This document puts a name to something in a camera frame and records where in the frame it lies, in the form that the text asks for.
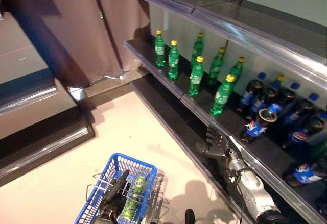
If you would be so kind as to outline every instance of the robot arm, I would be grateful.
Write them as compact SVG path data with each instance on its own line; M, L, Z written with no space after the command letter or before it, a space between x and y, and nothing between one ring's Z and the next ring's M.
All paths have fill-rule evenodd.
M117 224L117 218L123 211L126 195L131 185L126 181L128 175L127 169L118 179L112 180L111 186L100 202L99 215L93 224Z
M236 181L238 191L243 197L245 206L253 219L258 224L287 223L270 194L264 189L262 180L245 164L238 152L231 149L228 142L224 150L220 145L222 136L217 136L216 129L212 127L208 128L207 137L207 142L217 146L208 147L197 144L196 147L206 157L225 158L227 160L226 170L233 174L230 177L230 181Z

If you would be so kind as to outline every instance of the plastic bottle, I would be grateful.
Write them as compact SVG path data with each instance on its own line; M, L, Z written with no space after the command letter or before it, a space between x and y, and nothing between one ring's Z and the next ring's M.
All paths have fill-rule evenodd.
M280 87L281 87L281 84L282 82L285 80L285 76L284 75L278 75L276 77L276 79L270 84L268 85L267 87L269 88L272 88L272 89L275 89L276 91L279 91Z
M285 116L281 118L281 127L294 125L309 114L314 108L311 101L316 101L318 98L318 94L312 93L309 95L309 99L299 99Z
M324 111L321 111L319 114L311 116L302 125L298 126L297 128L291 130L288 133L288 138L283 143L282 147L284 149L287 149L292 145L302 143L310 136L321 131L326 125L326 120L323 119L325 117L326 113Z
M218 88L214 98L213 106L210 109L210 113L212 115L218 115L222 113L223 108L233 91L234 81L235 77L229 74L226 76L225 82Z
M291 187L298 187L321 180L327 176L327 158L321 158L312 164L302 164L284 173L283 178Z
M203 33L198 34L198 38L193 46L193 53L192 53L192 60L191 60L191 69L193 69L193 66L196 64L196 60L198 56L202 56L203 51Z
M270 103L272 103L277 97L280 85L279 82L274 81L270 87L265 88L251 106L246 118L252 120L261 109L266 108Z
M178 58L177 40L172 40L172 48L169 51L169 71L168 76L175 79L178 76Z
M250 143L266 131L271 123L277 120L277 114L267 108L261 109L256 118L246 126L241 134L241 140Z
M300 84L294 82L291 85L291 89L297 90L300 87ZM273 110L277 114L279 114L288 104L290 104L296 97L296 93L290 89L282 88L278 92L278 97L276 101L274 101L268 109Z
M154 48L157 55L156 64L158 67L164 67L165 65L165 42L162 38L162 30L157 30L157 38L155 39Z
M144 187L146 184L146 178L138 176L135 179L135 185L132 189L132 195L130 199L126 201L125 208L123 210L122 216L127 220L133 220L135 213L137 212L138 205L141 201L141 196L144 192Z
M224 54L225 54L225 48L219 48L218 54L214 57L213 62L211 64L210 73L209 73L209 79L208 79L208 85L214 86L218 83L218 74L220 72L220 69L222 65L224 64Z
M266 74L261 72L258 75L258 79L253 79L247 84L246 90L240 99L240 103L236 108L236 111L243 113L245 109L252 104L255 96L262 90L264 86L262 80L264 80L265 77Z
M235 76L234 83L237 82L238 78L241 76L243 72L243 63L245 61L244 57L239 57L237 63L230 69L229 74Z
M203 56L198 56L196 64L194 65L191 73L189 95L194 96L199 94L200 83L203 75Z

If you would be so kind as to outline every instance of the floor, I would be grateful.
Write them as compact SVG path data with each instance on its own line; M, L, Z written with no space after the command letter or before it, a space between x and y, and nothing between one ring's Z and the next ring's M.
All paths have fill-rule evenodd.
M0 188L0 223L73 223L110 156L120 152L165 175L159 223L236 224L231 211L145 104L132 92L94 110L96 138Z

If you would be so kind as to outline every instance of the brown curtain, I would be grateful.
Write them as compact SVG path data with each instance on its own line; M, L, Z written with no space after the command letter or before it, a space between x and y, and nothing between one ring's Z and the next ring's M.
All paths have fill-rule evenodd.
M8 0L8 3L64 85L85 87L103 76L121 73L96 0Z
M149 4L144 0L100 0L100 7L107 21L113 42L117 47L118 57L123 70L136 70L141 66L139 60L126 48L124 41L141 38L149 41L150 14Z

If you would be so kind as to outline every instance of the plastic basket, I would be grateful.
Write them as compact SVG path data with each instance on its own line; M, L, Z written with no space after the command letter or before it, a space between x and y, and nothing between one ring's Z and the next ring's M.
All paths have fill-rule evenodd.
M140 223L142 221L147 210L147 203L148 199L150 198L154 179L157 175L157 169L151 164L147 164L120 153L115 153L110 157L106 167L104 168L101 176L99 177L95 187L93 188L89 198L87 199L74 224L93 223L93 219L98 214L98 208L105 193L105 191L101 190L100 188L108 189L109 184L106 182L111 182L112 179L119 178L127 169L130 170L129 176L127 178L127 182L131 183L130 190L133 189L136 177L138 176L146 177L146 185L144 188L144 194L140 198L141 204L138 207L133 220L127 220L122 216L119 216L118 223Z

